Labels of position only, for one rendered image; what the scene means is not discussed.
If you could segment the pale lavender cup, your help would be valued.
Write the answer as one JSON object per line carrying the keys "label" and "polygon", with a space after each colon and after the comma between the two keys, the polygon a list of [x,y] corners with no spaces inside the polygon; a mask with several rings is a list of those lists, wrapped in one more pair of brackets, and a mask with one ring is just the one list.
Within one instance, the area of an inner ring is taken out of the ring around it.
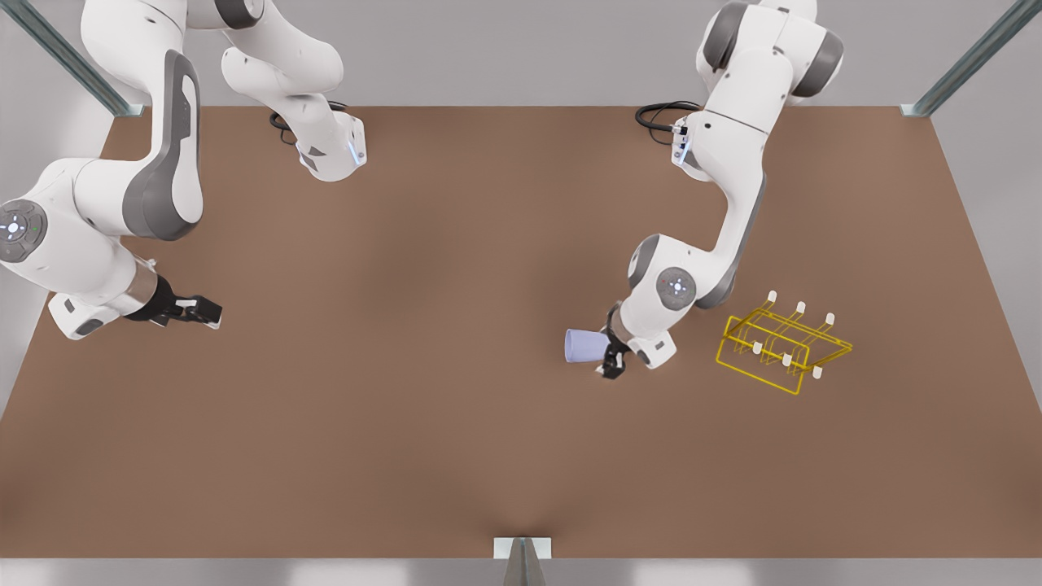
{"label": "pale lavender cup", "polygon": [[602,362],[610,342],[603,331],[567,329],[563,355],[568,363]]}

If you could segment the silver frame post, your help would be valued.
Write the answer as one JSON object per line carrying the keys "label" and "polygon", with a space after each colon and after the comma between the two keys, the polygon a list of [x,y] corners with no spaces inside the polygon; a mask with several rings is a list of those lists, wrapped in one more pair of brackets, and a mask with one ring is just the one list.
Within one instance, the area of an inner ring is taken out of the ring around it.
{"label": "silver frame post", "polygon": [[931,116],[979,68],[1004,47],[1036,15],[1042,0],[1015,0],[1011,7],[915,102],[901,104],[902,116]]}
{"label": "silver frame post", "polygon": [[0,0],[4,10],[29,36],[32,36],[52,59],[59,63],[83,89],[86,89],[114,116],[141,116],[142,104],[127,103],[118,92],[94,69],[85,57],[53,27],[29,0]]}
{"label": "silver frame post", "polygon": [[495,537],[493,558],[506,560],[503,586],[546,586],[541,561],[552,557],[549,537]]}

